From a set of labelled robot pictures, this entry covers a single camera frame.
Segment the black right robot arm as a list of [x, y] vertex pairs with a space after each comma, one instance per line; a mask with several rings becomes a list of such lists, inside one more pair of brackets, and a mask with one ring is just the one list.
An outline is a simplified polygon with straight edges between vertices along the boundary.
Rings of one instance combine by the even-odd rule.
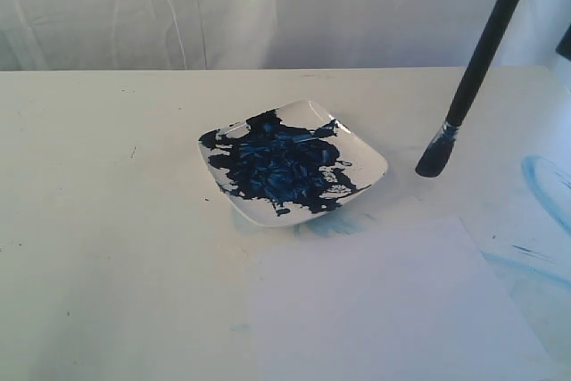
[[568, 28], [557, 45], [556, 52], [561, 57], [571, 61], [571, 28]]

